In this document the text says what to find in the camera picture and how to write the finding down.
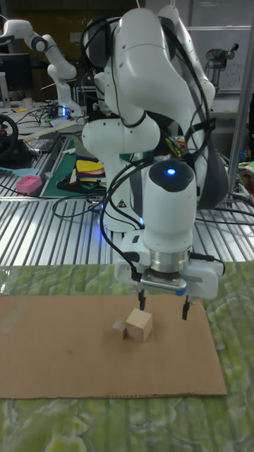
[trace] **pink container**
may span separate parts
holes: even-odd
[[[16,190],[18,193],[29,194],[42,185],[40,176],[25,176],[16,182]]]

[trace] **green cutting mat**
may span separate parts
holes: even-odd
[[[74,165],[75,165],[75,158],[76,155],[70,155],[65,154],[63,157],[63,160],[61,163],[59,163],[59,166],[56,169],[56,172],[54,173],[54,176],[52,179],[50,179],[48,186],[43,193],[43,197],[50,198],[51,196],[56,196],[59,198],[64,198],[66,196],[84,196],[82,193],[76,193],[75,191],[69,191],[69,190],[61,190],[58,189],[56,184],[57,182],[64,179],[67,174],[73,171]]]
[[[252,262],[228,263],[218,297],[204,302],[227,396],[0,400],[0,451],[254,452],[253,271]],[[0,287],[3,295],[133,294],[103,265],[1,267]]]

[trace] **blue indicator light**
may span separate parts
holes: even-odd
[[[176,174],[176,170],[173,168],[169,168],[167,170],[167,174],[169,174],[169,176],[174,176]]]

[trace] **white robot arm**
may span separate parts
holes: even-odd
[[[224,267],[212,256],[192,253],[192,229],[197,208],[214,208],[228,188],[226,172],[210,140],[209,107],[214,87],[203,73],[177,10],[168,6],[159,15],[139,8],[129,11],[117,24],[111,36],[111,55],[98,79],[106,104],[119,119],[87,124],[83,143],[104,163],[108,196],[101,228],[105,211],[105,223],[111,229],[107,218],[110,199],[116,206],[120,198],[125,204],[130,200],[126,185],[124,189],[117,185],[112,191],[116,168],[123,168],[119,154],[145,152],[157,146],[159,124],[147,112],[179,124],[188,152],[182,160],[169,155],[155,159],[144,170],[145,229],[127,232],[124,225],[120,230],[127,233],[115,276],[136,285],[140,292],[156,289],[209,299],[217,295],[218,277]],[[177,52],[182,51],[183,74],[172,64],[171,44],[176,45]],[[130,214],[130,201],[127,207],[124,212]],[[116,217],[113,209],[110,215]]]
[[[75,78],[77,71],[64,59],[53,38],[49,35],[38,35],[26,20],[8,20],[4,24],[0,45],[9,44],[14,39],[24,39],[30,49],[39,53],[45,52],[50,63],[48,74],[56,84],[59,105],[69,108],[72,117],[82,116],[80,105],[72,100],[70,86],[66,83],[66,80]]]

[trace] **small wooden cube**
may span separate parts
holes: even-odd
[[[152,315],[148,312],[134,309],[126,320],[127,336],[140,342],[145,342],[152,330]]]
[[[122,320],[116,320],[112,328],[118,333],[120,338],[124,339],[126,337],[126,324]]]

